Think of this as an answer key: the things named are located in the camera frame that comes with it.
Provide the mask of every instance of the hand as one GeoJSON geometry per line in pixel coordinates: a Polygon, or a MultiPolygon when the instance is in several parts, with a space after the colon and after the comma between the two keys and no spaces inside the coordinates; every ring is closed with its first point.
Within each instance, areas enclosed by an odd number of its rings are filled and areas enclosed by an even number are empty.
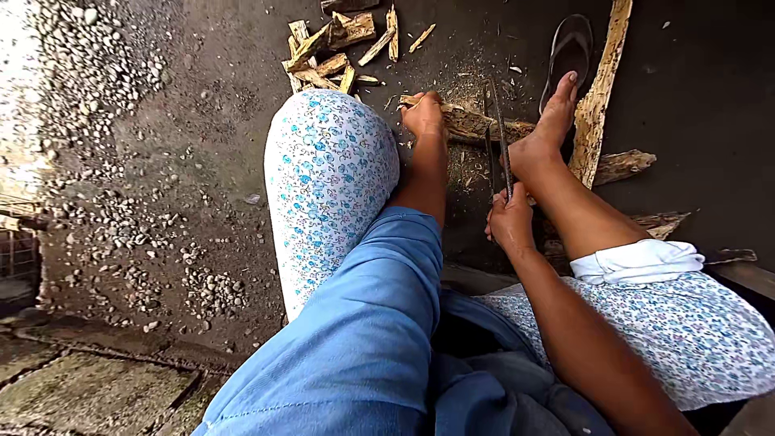
{"type": "Polygon", "coordinates": [[[441,115],[441,97],[436,91],[415,94],[420,102],[410,109],[401,107],[401,121],[415,137],[425,133],[441,134],[446,139],[446,127],[441,115]]]}
{"type": "Polygon", "coordinates": [[[505,189],[493,196],[484,232],[488,240],[495,238],[506,254],[536,250],[532,236],[532,208],[528,205],[527,191],[522,182],[514,184],[514,195],[508,204],[505,189]]]}
{"type": "Polygon", "coordinates": [[[508,146],[512,174],[519,176],[525,165],[547,160],[562,161],[560,146],[574,121],[576,110],[577,78],[576,71],[565,74],[557,84],[554,95],[546,103],[536,129],[508,146]]]}

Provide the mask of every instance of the concrete floor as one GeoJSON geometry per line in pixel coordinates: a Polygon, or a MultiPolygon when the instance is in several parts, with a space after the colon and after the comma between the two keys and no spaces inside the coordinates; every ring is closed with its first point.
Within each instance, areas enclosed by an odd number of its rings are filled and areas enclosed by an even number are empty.
{"type": "MultiPolygon", "coordinates": [[[[555,26],[570,13],[588,16],[599,57],[610,9],[608,2],[560,0],[396,0],[395,4],[400,61],[392,64],[385,51],[366,67],[356,68],[387,82],[359,88],[358,93],[393,126],[399,121],[393,112],[395,100],[384,110],[391,95],[434,88],[447,101],[475,106],[478,74],[503,81],[507,117],[537,121],[555,26]],[[436,30],[423,48],[407,54],[412,42],[408,33],[417,37],[434,22],[436,30]],[[509,64],[519,66],[523,74],[508,70],[509,64]]],[[[230,320],[214,322],[207,334],[190,329],[185,340],[214,348],[236,343],[237,354],[247,355],[253,343],[262,343],[281,328],[284,311],[279,281],[270,274],[276,261],[266,204],[253,206],[243,199],[254,193],[266,198],[264,141],[272,115],[291,93],[280,66],[288,57],[287,22],[307,19],[310,28],[317,30],[323,23],[318,2],[135,0],[126,7],[136,14],[148,8],[164,11],[169,21],[153,26],[159,34],[168,30],[173,34],[165,47],[171,84],[143,102],[135,118],[116,125],[116,143],[124,155],[140,153],[127,158],[128,182],[142,192],[147,180],[140,169],[147,174],[174,171],[181,175],[181,183],[164,200],[166,206],[181,208],[199,195],[199,189],[215,199],[210,207],[180,212],[209,249],[203,265],[252,283],[257,304],[230,320]],[[202,91],[208,92],[207,98],[200,97],[202,91]],[[142,143],[134,140],[139,128],[153,132],[142,143]],[[188,147],[201,170],[174,159],[188,147]],[[207,242],[224,237],[233,243],[207,242]],[[260,239],[270,242],[261,244],[260,239]]],[[[387,8],[384,2],[373,10],[379,33],[384,31],[387,8]]],[[[764,50],[771,8],[758,2],[635,2],[608,110],[603,152],[639,148],[659,160],[645,173],[596,192],[631,214],[695,211],[674,234],[676,239],[706,250],[752,248],[759,254],[760,266],[775,270],[769,228],[775,206],[768,200],[775,197],[775,148],[766,144],[775,61],[764,50]],[[662,29],[666,21],[670,25],[662,29]]],[[[357,59],[368,47],[369,43],[361,43],[346,52],[357,59]]],[[[398,142],[411,139],[398,126],[395,131],[398,142]]],[[[411,154],[406,147],[399,150],[404,160],[411,154]]],[[[476,165],[484,163],[482,154],[455,146],[450,160],[446,260],[512,272],[500,250],[483,237],[489,205],[487,181],[477,176],[476,165]]],[[[53,239],[64,239],[66,234],[55,234],[53,239]]],[[[67,258],[55,247],[49,250],[53,259],[67,258]]],[[[180,265],[157,261],[145,267],[164,275],[172,286],[183,274],[180,265]]],[[[57,265],[49,268],[51,282],[60,282],[68,273],[57,265]]],[[[165,295],[166,309],[160,314],[171,334],[177,334],[181,325],[200,322],[185,313],[184,292],[175,292],[165,295]]],[[[84,289],[63,293],[58,303],[76,314],[86,312],[84,289]]],[[[156,319],[117,306],[136,325],[156,319]]]]}

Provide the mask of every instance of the wooden board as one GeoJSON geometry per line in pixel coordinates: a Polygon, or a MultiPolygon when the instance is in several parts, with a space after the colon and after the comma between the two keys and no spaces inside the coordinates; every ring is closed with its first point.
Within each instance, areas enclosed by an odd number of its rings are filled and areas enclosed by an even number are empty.
{"type": "Polygon", "coordinates": [[[377,40],[376,43],[374,43],[373,46],[369,48],[369,50],[366,51],[366,53],[363,54],[363,56],[358,60],[358,64],[363,67],[364,65],[368,64],[369,61],[374,59],[375,56],[377,56],[380,51],[388,44],[393,38],[393,35],[395,35],[396,29],[395,26],[391,26],[391,14],[395,14],[395,5],[391,8],[391,10],[387,11],[387,31],[380,37],[379,40],[377,40]]]}
{"type": "Polygon", "coordinates": [[[339,90],[345,94],[350,94],[353,90],[353,83],[355,82],[355,68],[350,63],[344,68],[344,74],[342,74],[342,82],[339,83],[339,90]]]}
{"type": "Polygon", "coordinates": [[[387,55],[393,62],[398,62],[398,16],[395,13],[395,5],[387,13],[387,27],[394,29],[393,37],[390,39],[390,46],[387,47],[387,55]]]}
{"type": "Polygon", "coordinates": [[[320,74],[318,74],[316,70],[313,70],[312,68],[309,68],[309,67],[301,71],[296,71],[294,72],[293,75],[303,81],[312,83],[314,86],[317,86],[318,88],[333,89],[334,91],[339,90],[339,86],[336,86],[334,82],[330,81],[327,78],[320,77],[320,74]]]}
{"type": "Polygon", "coordinates": [[[380,4],[380,0],[320,0],[320,8],[326,15],[336,12],[362,11],[380,4]]]}
{"type": "MultiPolygon", "coordinates": [[[[402,95],[399,102],[407,106],[414,106],[419,102],[419,99],[412,95],[402,95]]],[[[441,112],[444,116],[444,124],[454,140],[478,144],[484,140],[484,132],[488,127],[491,127],[492,140],[501,139],[498,122],[493,118],[465,110],[462,106],[451,103],[443,103],[441,105],[441,112]]],[[[528,136],[536,128],[535,124],[523,121],[507,119],[504,123],[506,140],[509,142],[515,142],[528,136]]]]}
{"type": "MultiPolygon", "coordinates": [[[[301,43],[309,38],[309,30],[307,29],[307,23],[304,22],[303,19],[288,23],[288,27],[291,29],[291,36],[295,42],[294,45],[291,45],[291,40],[288,40],[288,45],[291,46],[291,58],[293,58],[294,54],[298,51],[299,46],[301,46],[301,43]]],[[[318,66],[318,61],[315,59],[315,56],[312,56],[307,61],[307,64],[310,67],[315,68],[318,66]]]]}
{"type": "Polygon", "coordinates": [[[377,31],[374,29],[374,17],[371,15],[371,12],[358,14],[355,18],[348,18],[341,14],[336,14],[335,17],[342,21],[346,35],[332,41],[329,46],[331,50],[338,50],[350,44],[372,40],[377,37],[377,31]]]}
{"type": "Polygon", "coordinates": [[[598,171],[594,175],[593,185],[604,185],[632,177],[651,166],[654,162],[656,162],[656,155],[644,153],[640,150],[606,154],[600,158],[598,171]]]}
{"type": "Polygon", "coordinates": [[[632,0],[614,0],[608,22],[608,37],[598,73],[587,95],[576,108],[576,136],[568,167],[588,188],[592,187],[603,144],[603,125],[614,76],[622,59],[632,0]]]}
{"type": "Polygon", "coordinates": [[[327,75],[339,72],[348,64],[349,61],[347,60],[347,55],[344,53],[339,53],[323,61],[315,70],[318,72],[320,77],[325,77],[327,75]]]}
{"type": "Polygon", "coordinates": [[[420,47],[420,44],[422,44],[422,41],[424,41],[425,38],[427,38],[435,28],[436,28],[436,24],[433,23],[428,29],[426,29],[425,32],[423,32],[422,35],[420,35],[420,37],[417,38],[417,40],[413,42],[411,46],[409,46],[409,53],[414,53],[415,50],[417,50],[418,47],[420,47]]]}

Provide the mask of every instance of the dirt ground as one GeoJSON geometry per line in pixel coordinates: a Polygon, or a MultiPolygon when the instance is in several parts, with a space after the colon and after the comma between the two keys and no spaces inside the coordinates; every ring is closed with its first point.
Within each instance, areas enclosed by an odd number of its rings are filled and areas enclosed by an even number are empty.
{"type": "MultiPolygon", "coordinates": [[[[766,13],[760,11],[763,6],[739,2],[689,3],[635,2],[609,107],[604,153],[639,148],[657,154],[658,161],[644,174],[599,192],[631,214],[696,211],[675,233],[677,239],[708,250],[753,248],[764,268],[775,269],[768,226],[775,206],[766,200],[775,193],[775,149],[764,147],[775,61],[757,55],[766,40],[766,26],[760,22],[766,13]],[[663,29],[667,21],[670,25],[663,29]]],[[[359,73],[386,82],[357,92],[395,126],[404,162],[411,155],[405,146],[411,137],[397,126],[396,100],[385,106],[392,95],[433,88],[447,101],[475,106],[483,74],[502,84],[507,117],[535,122],[556,24],[570,13],[588,16],[597,64],[610,8],[607,2],[561,0],[395,4],[401,59],[392,64],[385,50],[357,67],[359,73]],[[408,54],[409,34],[417,37],[434,22],[436,30],[423,48],[408,54]],[[522,73],[508,66],[520,67],[522,73]]],[[[373,10],[378,33],[384,32],[387,8],[383,2],[373,10]]],[[[142,251],[115,250],[112,263],[121,272],[135,267],[158,289],[153,297],[158,304],[145,304],[143,312],[128,297],[123,273],[100,272],[100,264],[74,254],[84,244],[77,242],[74,249],[67,242],[69,234],[83,241],[95,224],[54,230],[43,239],[46,304],[138,330],[159,321],[156,330],[248,355],[284,323],[263,155],[272,115],[291,94],[280,66],[288,58],[287,23],[307,19],[315,31],[324,23],[323,15],[317,0],[132,0],[125,9],[127,22],[146,17],[143,25],[163,41],[168,83],[141,102],[134,117],[115,123],[126,182],[71,186],[68,195],[78,202],[77,192],[115,189],[127,198],[147,199],[149,214],[178,214],[187,220],[181,239],[196,244],[201,256],[186,265],[179,256],[151,258],[142,251]],[[139,131],[142,140],[137,139],[139,131]],[[190,275],[186,268],[209,268],[203,274],[228,273],[241,281],[243,305],[205,317],[204,323],[186,303],[191,301],[190,289],[182,284],[190,275]],[[75,269],[80,271],[71,286],[67,277],[75,269]],[[109,303],[100,304],[104,300],[95,299],[95,293],[109,303]]],[[[357,59],[369,46],[360,43],[346,53],[357,59]]],[[[74,171],[79,164],[62,159],[74,171]]],[[[489,209],[483,167],[478,149],[451,149],[444,253],[447,261],[509,273],[505,257],[483,238],[489,209]]]]}

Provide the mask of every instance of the foot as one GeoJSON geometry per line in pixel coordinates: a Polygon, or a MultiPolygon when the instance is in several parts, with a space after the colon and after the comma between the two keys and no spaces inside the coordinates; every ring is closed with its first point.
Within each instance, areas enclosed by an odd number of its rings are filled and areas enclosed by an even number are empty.
{"type": "Polygon", "coordinates": [[[574,121],[577,79],[576,71],[566,73],[546,103],[536,129],[508,147],[512,174],[522,178],[520,173],[535,164],[563,160],[560,146],[574,121]]]}

